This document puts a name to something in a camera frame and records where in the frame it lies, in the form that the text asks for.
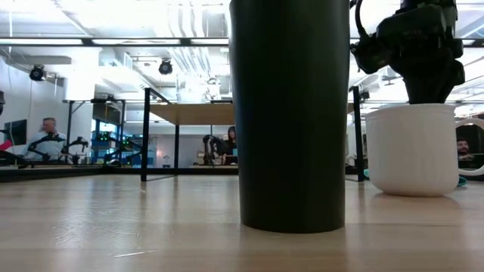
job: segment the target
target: ceiling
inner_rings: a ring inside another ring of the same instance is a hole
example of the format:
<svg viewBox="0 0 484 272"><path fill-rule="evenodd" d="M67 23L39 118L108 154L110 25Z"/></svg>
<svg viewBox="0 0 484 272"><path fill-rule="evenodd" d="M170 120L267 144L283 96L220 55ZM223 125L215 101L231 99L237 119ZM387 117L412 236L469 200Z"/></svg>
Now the ceiling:
<svg viewBox="0 0 484 272"><path fill-rule="evenodd" d="M226 37L228 34L228 0L0 0L0 36L12 37ZM458 37L484 38L484 0L457 0L459 21ZM374 31L378 23L399 8L400 0L365 0L361 10L365 28ZM354 11L351 15L351 34L357 37ZM82 56L84 48L13 48L18 59L32 56L70 57L74 61ZM132 60L128 71L124 56ZM199 79L229 76L226 48L103 48L101 56L120 60L117 68L105 67L101 71L98 92L128 93L142 99L140 85L159 90L174 88L177 78ZM461 61L466 66L468 79L475 79L456 88L449 100L484 100L481 49L466 49ZM162 59L171 58L175 73L161 76L158 66ZM406 102L401 79L389 85L382 81L388 70L368 78L358 72L352 59L349 85L362 83L371 93L368 108L372 111L384 107L378 101ZM53 73L67 76L72 67L50 65Z"/></svg>

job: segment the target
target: track light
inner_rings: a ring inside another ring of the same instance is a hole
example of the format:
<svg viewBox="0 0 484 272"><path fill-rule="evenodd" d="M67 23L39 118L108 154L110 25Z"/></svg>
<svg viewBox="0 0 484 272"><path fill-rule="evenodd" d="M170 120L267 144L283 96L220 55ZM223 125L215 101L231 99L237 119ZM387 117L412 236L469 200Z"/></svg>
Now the track light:
<svg viewBox="0 0 484 272"><path fill-rule="evenodd" d="M35 82L43 82L45 81L45 77L47 76L47 73L44 70L44 66L41 64L36 64L34 65L32 71L30 71L30 79L32 79Z"/></svg>
<svg viewBox="0 0 484 272"><path fill-rule="evenodd" d="M160 74L162 75L169 75L173 73L172 61L170 59L162 60L158 71L160 71Z"/></svg>

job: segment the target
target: woman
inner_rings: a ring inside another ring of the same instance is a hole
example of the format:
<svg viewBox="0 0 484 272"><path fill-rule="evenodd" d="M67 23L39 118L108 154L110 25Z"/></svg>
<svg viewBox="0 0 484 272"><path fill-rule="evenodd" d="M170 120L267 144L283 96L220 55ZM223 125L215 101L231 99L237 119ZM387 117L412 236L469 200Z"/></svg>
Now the woman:
<svg viewBox="0 0 484 272"><path fill-rule="evenodd" d="M225 153L224 165L238 164L237 158L237 135L235 134L235 127L231 126L227 131L228 140L225 141L227 152Z"/></svg>

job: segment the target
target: person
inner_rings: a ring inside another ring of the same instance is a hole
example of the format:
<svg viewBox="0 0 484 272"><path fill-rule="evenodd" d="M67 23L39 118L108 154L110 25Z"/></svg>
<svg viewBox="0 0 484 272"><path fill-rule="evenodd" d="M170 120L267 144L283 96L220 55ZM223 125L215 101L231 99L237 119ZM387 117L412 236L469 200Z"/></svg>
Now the person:
<svg viewBox="0 0 484 272"><path fill-rule="evenodd" d="M474 156L470 154L469 151L469 143L464 138L457 139L457 152L459 156L459 160L472 160Z"/></svg>
<svg viewBox="0 0 484 272"><path fill-rule="evenodd" d="M42 120L42 127L39 133L35 134L32 138L30 138L27 141L25 149L23 150L21 155L31 160L42 160L42 155L34 152L29 152L30 144L48 135L52 135L52 136L57 135L59 138L62 138L64 140L67 139L67 136L65 134L57 132L57 129L55 128L55 126L56 126L55 118L53 117L44 118ZM59 159L59 153L61 152L65 144L66 144L66 141L61 141L61 142L45 141L40 144L37 144L36 150L39 151L40 153L48 154L51 157L50 160L57 160Z"/></svg>
<svg viewBox="0 0 484 272"><path fill-rule="evenodd" d="M231 126L227 131L228 140L225 140L227 146L227 152L225 153L224 165L236 165L238 164L237 158L237 135L235 134L235 127Z"/></svg>

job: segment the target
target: white cup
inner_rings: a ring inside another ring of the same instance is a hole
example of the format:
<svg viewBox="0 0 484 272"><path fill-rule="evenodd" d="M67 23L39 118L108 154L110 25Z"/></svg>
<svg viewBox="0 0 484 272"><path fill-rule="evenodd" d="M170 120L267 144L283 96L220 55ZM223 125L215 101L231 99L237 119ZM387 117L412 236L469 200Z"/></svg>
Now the white cup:
<svg viewBox="0 0 484 272"><path fill-rule="evenodd" d="M455 107L417 104L366 115L370 179L384 193L441 196L453 191L459 174L484 175L458 168ZM484 129L484 120L466 119Z"/></svg>

